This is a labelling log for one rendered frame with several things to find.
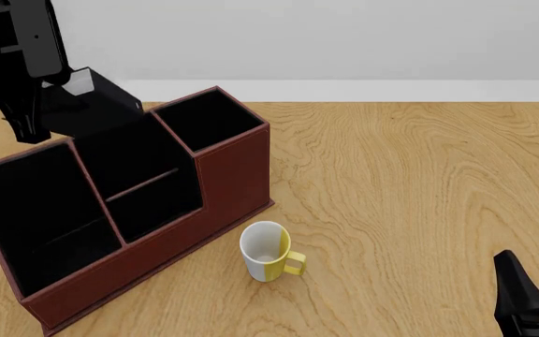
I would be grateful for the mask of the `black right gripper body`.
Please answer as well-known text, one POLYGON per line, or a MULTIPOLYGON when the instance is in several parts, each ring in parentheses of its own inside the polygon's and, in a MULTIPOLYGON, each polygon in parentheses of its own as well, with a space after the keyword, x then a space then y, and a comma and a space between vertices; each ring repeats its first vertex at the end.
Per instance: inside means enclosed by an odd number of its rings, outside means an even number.
POLYGON ((503 337, 539 337, 539 312, 511 314, 496 310, 494 317, 503 337))

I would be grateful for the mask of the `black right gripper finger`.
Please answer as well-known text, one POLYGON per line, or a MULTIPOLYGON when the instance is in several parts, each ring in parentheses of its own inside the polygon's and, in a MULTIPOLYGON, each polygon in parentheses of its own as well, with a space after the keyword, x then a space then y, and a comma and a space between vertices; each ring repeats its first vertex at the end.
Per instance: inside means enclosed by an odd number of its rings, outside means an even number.
POLYGON ((539 288, 525 272, 516 255, 506 249, 493 260, 497 279, 494 316, 539 316, 539 288))

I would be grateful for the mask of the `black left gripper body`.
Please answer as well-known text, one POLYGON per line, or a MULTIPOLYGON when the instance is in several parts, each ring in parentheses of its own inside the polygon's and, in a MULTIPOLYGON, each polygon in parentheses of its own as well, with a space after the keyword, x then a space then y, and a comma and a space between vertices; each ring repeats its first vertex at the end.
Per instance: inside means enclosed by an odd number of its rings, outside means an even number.
POLYGON ((18 142, 43 142, 51 138, 51 131, 42 124, 38 81, 16 81, 0 87, 0 110, 18 142))

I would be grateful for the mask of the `red-brown desk caddy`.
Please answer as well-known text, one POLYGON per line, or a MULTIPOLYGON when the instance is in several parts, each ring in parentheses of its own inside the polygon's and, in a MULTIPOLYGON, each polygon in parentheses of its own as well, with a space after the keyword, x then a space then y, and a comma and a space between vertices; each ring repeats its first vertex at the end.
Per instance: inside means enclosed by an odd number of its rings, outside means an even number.
POLYGON ((212 87, 0 159, 0 266, 52 336, 271 204, 269 123, 212 87))

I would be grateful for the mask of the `white and yellow mug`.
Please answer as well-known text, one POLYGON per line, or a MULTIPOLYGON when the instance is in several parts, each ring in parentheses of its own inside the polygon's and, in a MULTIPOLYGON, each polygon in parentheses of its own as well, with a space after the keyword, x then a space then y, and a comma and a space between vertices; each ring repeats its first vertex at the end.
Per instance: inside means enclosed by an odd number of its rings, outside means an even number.
POLYGON ((261 283, 283 273, 301 276, 306 270, 307 257, 292 250, 287 230, 272 221, 259 221, 243 230, 240 251, 249 274, 261 283))

